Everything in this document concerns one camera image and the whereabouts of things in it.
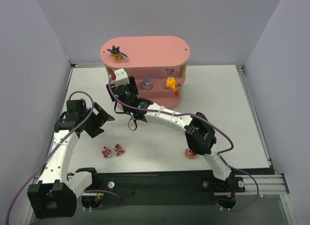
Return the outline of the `black bat creature toy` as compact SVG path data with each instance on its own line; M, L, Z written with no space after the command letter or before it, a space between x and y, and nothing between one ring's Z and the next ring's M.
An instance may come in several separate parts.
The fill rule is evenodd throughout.
M115 60L122 60L123 57L128 58L128 56L120 51L119 46L113 45L111 49L107 49L107 51L113 56Z

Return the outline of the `orange spiky creature toy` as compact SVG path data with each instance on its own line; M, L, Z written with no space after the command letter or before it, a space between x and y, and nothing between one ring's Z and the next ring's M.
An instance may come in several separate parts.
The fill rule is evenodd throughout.
M166 79L166 88L173 90L175 96L179 96L178 87L181 87L180 83L176 82L176 79L173 76L168 76Z

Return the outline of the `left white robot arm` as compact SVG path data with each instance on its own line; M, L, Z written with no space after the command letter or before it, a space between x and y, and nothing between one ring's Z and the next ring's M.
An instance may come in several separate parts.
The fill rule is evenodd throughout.
M83 99L68 100L66 108L54 125L54 143L45 168L38 182L27 190L37 219L72 217L78 197L85 190L101 187L94 167L79 168L71 180L67 178L68 167L80 134L86 132L94 138L104 132L102 126L114 117L98 103L88 108Z

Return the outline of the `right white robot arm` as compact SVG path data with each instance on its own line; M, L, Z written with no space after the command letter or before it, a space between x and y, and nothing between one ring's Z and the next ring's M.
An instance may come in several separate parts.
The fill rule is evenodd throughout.
M183 133L188 148L206 160L214 178L228 187L237 187L237 170L222 157L222 153L234 149L234 144L222 130L210 123L202 113L179 113L138 98L134 86L133 77L109 75L106 87L112 101L122 106L122 114L130 116L133 122L157 123Z

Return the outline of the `blue bunny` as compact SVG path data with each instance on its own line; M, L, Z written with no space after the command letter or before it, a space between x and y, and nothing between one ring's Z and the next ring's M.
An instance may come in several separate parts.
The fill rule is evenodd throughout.
M167 72L167 78L173 77L174 69L166 69L166 72Z

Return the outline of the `purple bunny donut toy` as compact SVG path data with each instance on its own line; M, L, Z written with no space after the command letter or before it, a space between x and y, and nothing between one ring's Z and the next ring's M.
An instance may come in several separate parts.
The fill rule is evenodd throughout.
M153 75L149 75L147 76L140 84L141 88L143 90L151 90L153 85L152 85L152 79L153 79Z

